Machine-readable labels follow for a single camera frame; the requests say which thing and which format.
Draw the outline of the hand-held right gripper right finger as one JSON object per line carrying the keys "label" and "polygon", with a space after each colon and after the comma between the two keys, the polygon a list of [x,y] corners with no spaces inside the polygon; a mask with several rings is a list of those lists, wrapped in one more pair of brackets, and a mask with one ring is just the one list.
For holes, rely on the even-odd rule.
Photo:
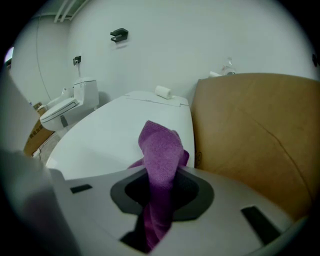
{"label": "hand-held right gripper right finger", "polygon": [[[207,181],[211,206],[197,219],[174,222],[153,250],[155,256],[275,256],[298,235],[307,217],[294,221],[285,211],[245,184],[200,169],[180,172]],[[257,207],[280,233],[264,245],[242,209]]]}

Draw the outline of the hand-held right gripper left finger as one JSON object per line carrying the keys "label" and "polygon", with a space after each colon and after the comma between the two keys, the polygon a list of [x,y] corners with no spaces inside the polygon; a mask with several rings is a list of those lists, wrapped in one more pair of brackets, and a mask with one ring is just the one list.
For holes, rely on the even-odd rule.
{"label": "hand-held right gripper left finger", "polygon": [[110,191],[118,181],[142,170],[126,169],[105,175],[65,180],[50,170],[58,205],[74,236],[80,256],[141,256],[120,239],[135,227],[137,216],[123,213]]}

